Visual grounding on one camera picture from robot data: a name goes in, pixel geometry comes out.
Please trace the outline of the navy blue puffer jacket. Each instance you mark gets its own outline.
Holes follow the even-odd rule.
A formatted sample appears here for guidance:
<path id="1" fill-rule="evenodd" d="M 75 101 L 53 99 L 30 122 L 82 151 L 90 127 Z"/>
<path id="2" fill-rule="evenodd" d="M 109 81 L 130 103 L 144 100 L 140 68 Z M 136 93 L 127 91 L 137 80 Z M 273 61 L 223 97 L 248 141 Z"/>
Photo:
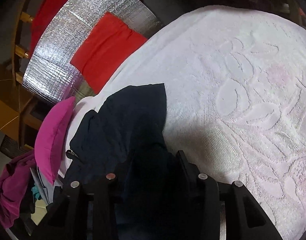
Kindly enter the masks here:
<path id="1" fill-rule="evenodd" d="M 113 173 L 120 239 L 189 239 L 187 182 L 166 147 L 166 92 L 162 83 L 128 86 L 88 111 L 69 143 L 64 183 L 92 183 Z"/>

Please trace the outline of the grey coat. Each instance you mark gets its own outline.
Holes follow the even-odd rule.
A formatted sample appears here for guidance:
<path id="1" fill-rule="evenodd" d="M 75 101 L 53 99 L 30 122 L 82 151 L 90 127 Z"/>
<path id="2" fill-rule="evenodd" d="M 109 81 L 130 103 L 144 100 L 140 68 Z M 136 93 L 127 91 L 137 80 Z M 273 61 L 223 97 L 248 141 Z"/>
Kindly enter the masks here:
<path id="1" fill-rule="evenodd" d="M 49 183 L 38 167 L 30 168 L 30 172 L 41 198 L 47 205 L 50 205 L 53 202 L 54 186 Z"/>

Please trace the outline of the teal garment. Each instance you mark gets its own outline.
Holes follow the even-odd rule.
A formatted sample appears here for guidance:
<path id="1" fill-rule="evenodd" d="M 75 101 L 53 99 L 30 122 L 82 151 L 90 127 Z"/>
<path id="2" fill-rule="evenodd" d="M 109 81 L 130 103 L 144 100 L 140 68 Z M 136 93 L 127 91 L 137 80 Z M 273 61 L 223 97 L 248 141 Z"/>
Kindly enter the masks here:
<path id="1" fill-rule="evenodd" d="M 31 191 L 32 191 L 33 199 L 34 199 L 35 202 L 36 202 L 37 200 L 41 200 L 41 199 L 42 199 L 41 194 L 40 194 L 40 191 L 39 191 L 39 188 L 37 187 L 37 185 L 34 185 L 34 186 L 31 188 Z"/>

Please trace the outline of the black garment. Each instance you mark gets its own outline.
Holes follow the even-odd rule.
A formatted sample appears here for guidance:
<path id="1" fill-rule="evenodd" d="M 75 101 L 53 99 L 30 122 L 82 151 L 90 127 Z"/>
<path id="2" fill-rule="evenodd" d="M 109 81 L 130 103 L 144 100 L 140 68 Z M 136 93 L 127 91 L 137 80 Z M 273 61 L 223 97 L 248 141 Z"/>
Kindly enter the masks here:
<path id="1" fill-rule="evenodd" d="M 22 219 L 26 228 L 31 231 L 36 227 L 36 223 L 32 220 L 31 214 L 35 213 L 35 199 L 32 193 L 34 187 L 34 180 L 31 178 L 28 182 L 28 186 L 25 195 L 20 204 L 20 218 Z"/>

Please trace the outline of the purple fleece garment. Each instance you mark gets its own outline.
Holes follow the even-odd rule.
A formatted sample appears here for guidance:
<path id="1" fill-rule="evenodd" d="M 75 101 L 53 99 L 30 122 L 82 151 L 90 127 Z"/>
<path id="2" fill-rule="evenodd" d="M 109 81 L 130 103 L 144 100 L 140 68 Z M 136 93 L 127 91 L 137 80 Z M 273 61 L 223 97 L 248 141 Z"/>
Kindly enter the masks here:
<path id="1" fill-rule="evenodd" d="M 0 223 L 7 229 L 20 216 L 20 204 L 27 191 L 36 167 L 34 151 L 31 150 L 7 163 L 0 176 Z"/>

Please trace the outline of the magenta pillow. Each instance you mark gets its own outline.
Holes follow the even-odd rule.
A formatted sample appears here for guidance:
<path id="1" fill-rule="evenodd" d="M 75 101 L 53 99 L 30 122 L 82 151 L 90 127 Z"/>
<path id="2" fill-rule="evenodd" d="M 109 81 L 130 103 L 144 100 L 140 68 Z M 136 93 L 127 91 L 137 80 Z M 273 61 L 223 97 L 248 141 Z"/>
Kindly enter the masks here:
<path id="1" fill-rule="evenodd" d="M 75 97 L 72 96 L 52 107 L 39 128 L 34 145 L 37 167 L 52 185 L 58 176 L 65 135 L 73 114 L 74 102 Z"/>

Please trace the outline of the white embossed bedspread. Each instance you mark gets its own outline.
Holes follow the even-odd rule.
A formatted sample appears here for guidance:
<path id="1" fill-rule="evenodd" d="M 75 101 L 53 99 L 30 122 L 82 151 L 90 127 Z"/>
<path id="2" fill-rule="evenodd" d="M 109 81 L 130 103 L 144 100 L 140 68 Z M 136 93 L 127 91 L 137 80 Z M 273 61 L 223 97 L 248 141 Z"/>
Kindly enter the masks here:
<path id="1" fill-rule="evenodd" d="M 163 83 L 170 152 L 225 183 L 242 181 L 283 239 L 306 231 L 306 29 L 224 6 L 168 24 L 74 109 L 66 140 L 111 94 Z"/>

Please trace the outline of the silver foil insulation sheet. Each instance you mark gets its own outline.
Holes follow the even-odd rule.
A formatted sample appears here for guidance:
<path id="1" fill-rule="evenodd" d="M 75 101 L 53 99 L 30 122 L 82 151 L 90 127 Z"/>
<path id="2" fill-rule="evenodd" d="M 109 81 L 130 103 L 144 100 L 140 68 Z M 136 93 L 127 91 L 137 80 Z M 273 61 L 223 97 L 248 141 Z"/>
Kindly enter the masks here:
<path id="1" fill-rule="evenodd" d="M 76 101 L 92 96 L 93 90 L 70 61 L 107 11 L 147 38 L 162 28 L 159 19 L 140 0 L 68 0 L 41 35 L 22 85 L 53 104 L 71 96 Z"/>

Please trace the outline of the red pillow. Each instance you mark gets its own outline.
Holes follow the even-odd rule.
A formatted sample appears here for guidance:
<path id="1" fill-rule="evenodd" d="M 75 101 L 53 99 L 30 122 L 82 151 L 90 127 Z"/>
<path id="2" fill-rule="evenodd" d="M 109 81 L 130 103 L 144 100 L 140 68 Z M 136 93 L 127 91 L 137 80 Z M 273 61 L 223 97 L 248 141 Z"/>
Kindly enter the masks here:
<path id="1" fill-rule="evenodd" d="M 106 12 L 75 52 L 70 64 L 77 68 L 92 90 L 99 93 L 118 67 L 146 41 L 146 37 Z"/>

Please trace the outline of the red blanket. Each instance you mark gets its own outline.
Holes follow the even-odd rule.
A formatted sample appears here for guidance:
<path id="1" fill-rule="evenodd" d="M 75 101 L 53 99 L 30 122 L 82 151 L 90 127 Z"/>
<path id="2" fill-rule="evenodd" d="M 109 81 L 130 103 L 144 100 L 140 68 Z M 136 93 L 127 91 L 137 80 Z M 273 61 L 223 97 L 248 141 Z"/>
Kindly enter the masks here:
<path id="1" fill-rule="evenodd" d="M 47 26 L 68 0 L 43 0 L 31 25 L 30 57 Z"/>

